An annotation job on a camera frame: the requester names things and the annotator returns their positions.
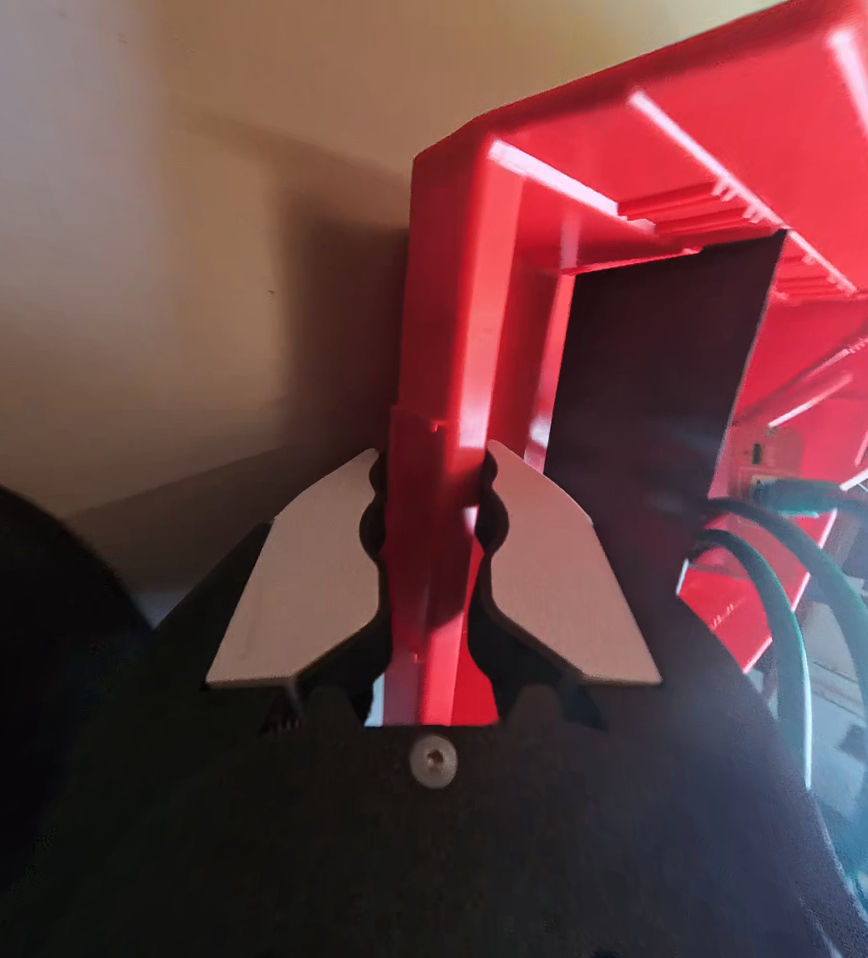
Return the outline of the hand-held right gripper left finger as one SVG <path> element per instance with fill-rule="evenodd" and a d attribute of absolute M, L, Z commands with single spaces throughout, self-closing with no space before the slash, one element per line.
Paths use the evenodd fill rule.
<path fill-rule="evenodd" d="M 376 498 L 367 449 L 274 518 L 216 656 L 210 688 L 290 685 L 380 611 L 380 570 L 360 526 Z"/>

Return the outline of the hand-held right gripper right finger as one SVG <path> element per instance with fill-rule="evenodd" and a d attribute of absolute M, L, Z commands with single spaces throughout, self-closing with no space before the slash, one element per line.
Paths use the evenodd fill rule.
<path fill-rule="evenodd" d="M 586 511 L 488 441 L 477 535 L 488 614 L 586 684 L 662 677 Z"/>

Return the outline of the red metal network switch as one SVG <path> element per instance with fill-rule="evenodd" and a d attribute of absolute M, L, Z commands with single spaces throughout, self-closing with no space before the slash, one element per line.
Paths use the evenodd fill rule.
<path fill-rule="evenodd" d="M 809 408 L 807 402 L 779 411 L 736 414 L 729 425 L 719 473 L 725 495 L 750 500 L 761 485 L 801 475 L 804 440 L 793 427 Z"/>

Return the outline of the red plastic bin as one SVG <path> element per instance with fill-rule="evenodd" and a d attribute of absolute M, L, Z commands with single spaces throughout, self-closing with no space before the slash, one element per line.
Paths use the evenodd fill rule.
<path fill-rule="evenodd" d="M 868 2 L 785 2 L 472 120 L 413 166 L 387 724 L 496 717 L 465 641 L 488 440 L 545 466 L 577 278 L 787 231 L 739 414 L 868 480 Z"/>

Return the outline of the black bin divider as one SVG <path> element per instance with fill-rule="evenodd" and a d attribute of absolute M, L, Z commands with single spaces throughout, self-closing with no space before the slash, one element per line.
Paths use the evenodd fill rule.
<path fill-rule="evenodd" d="M 707 496 L 786 239 L 577 278 L 545 474 L 589 513 Z"/>

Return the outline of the black honeycomb seat cushion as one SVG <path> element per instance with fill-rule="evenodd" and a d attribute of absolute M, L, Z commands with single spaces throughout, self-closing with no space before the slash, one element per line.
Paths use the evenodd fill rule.
<path fill-rule="evenodd" d="M 29 855 L 81 726 L 152 634 L 100 557 L 0 485 L 0 892 Z"/>

